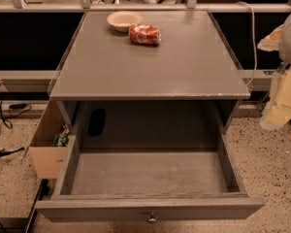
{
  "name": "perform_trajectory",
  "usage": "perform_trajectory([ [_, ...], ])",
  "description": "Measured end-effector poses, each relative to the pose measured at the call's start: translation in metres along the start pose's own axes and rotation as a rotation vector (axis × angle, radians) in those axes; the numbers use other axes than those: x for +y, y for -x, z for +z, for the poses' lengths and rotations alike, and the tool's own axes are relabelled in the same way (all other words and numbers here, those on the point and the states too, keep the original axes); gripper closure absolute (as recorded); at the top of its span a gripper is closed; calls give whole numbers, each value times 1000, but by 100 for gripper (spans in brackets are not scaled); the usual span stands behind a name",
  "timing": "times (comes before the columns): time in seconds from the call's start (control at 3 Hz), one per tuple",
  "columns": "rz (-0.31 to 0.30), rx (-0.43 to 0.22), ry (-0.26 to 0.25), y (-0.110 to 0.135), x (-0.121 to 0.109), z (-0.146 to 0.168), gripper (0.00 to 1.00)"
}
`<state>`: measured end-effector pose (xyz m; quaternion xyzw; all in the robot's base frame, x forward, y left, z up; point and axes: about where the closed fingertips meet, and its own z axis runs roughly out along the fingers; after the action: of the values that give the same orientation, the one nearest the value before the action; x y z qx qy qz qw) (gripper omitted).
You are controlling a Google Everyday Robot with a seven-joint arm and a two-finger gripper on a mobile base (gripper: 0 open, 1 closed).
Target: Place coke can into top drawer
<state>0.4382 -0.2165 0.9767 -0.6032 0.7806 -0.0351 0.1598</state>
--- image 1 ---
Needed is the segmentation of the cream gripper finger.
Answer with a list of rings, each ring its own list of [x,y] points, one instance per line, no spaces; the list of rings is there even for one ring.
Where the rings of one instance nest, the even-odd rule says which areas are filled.
[[[260,126],[277,130],[291,120],[291,68],[276,72],[271,81],[270,101],[263,110]]]
[[[257,45],[259,50],[263,51],[274,51],[279,48],[279,39],[281,35],[281,30],[283,25],[280,25],[275,30],[273,30],[269,35],[263,38]]]

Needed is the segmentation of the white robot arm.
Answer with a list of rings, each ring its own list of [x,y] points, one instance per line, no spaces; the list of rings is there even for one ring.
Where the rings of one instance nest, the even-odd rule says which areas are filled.
[[[291,119],[291,14],[282,25],[258,44],[259,50],[277,50],[279,58],[290,64],[283,73],[275,73],[271,81],[270,101],[263,110],[260,126],[267,130],[283,127]]]

